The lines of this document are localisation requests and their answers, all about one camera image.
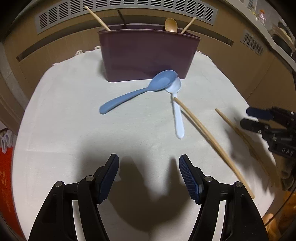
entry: red mat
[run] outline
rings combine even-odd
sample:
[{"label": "red mat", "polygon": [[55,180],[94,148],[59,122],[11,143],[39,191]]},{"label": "red mat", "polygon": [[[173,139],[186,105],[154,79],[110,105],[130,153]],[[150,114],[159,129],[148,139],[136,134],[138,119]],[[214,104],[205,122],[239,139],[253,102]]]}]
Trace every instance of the red mat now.
[{"label": "red mat", "polygon": [[24,238],[17,220],[11,191],[12,148],[7,148],[6,154],[0,151],[0,212],[6,223]]}]

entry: purple container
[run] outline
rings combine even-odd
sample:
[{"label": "purple container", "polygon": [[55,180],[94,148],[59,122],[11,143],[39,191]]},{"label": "purple container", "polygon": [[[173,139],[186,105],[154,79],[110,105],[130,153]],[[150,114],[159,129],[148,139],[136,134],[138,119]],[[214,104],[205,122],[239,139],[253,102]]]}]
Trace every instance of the purple container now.
[{"label": "purple container", "polygon": [[159,72],[174,70],[184,79],[200,38],[190,33],[165,31],[163,25],[109,26],[99,38],[106,79],[109,82],[152,79]]}]

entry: bolt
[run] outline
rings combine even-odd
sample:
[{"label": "bolt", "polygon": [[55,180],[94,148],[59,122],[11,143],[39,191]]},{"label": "bolt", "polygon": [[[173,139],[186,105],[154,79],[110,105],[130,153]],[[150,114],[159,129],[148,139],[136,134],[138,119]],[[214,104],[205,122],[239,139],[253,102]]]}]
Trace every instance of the bolt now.
[{"label": "bolt", "polygon": [[87,176],[87,177],[85,178],[85,180],[87,180],[88,182],[91,182],[93,179],[94,179],[93,176]]},{"label": "bolt", "polygon": [[243,187],[244,185],[241,182],[236,182],[235,185],[239,188]]},{"label": "bolt", "polygon": [[54,185],[58,188],[61,185],[63,185],[63,182],[62,181],[57,181]]},{"label": "bolt", "polygon": [[210,176],[205,176],[205,181],[210,183],[211,181],[213,181],[213,178]]}]

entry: blue spoon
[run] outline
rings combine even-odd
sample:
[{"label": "blue spoon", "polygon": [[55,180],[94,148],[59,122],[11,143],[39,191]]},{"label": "blue spoon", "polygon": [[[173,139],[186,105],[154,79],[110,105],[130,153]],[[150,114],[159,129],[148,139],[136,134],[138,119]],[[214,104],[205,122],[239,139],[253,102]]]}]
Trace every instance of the blue spoon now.
[{"label": "blue spoon", "polygon": [[125,95],[119,96],[113,100],[108,101],[107,103],[103,104],[100,107],[100,113],[106,114],[116,106],[120,105],[123,102],[126,102],[127,100],[130,100],[131,98],[140,95],[142,93],[145,93],[147,91],[159,91],[163,90],[167,87],[169,87],[176,79],[177,73],[173,70],[165,70],[154,76],[154,78],[151,80],[148,87],[140,90],[136,90],[130,93],[127,93]]}]

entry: white tablecloth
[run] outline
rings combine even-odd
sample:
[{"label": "white tablecloth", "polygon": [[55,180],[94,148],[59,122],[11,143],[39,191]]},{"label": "white tablecloth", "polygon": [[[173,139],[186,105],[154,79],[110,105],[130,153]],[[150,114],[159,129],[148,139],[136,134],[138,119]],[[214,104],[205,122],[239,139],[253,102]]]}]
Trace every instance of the white tablecloth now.
[{"label": "white tablecloth", "polygon": [[[238,179],[185,116],[185,136],[176,137],[171,97],[165,91],[147,92],[99,114],[103,103],[150,82],[109,83],[101,66],[101,50],[54,65],[40,80],[25,111],[12,169],[13,196],[25,237],[56,181],[78,182],[116,153],[120,169],[108,199],[98,206],[110,240],[188,240],[200,206],[184,185],[180,155],[187,154],[205,175],[219,182],[233,184]],[[200,53],[195,54],[178,97],[233,158],[264,215],[274,199],[268,178],[214,110],[219,108],[238,122],[246,116],[246,101]],[[250,135],[267,150],[261,137]],[[220,240],[224,207],[221,202],[213,240]],[[74,216],[78,240],[84,240],[76,202]]]}]

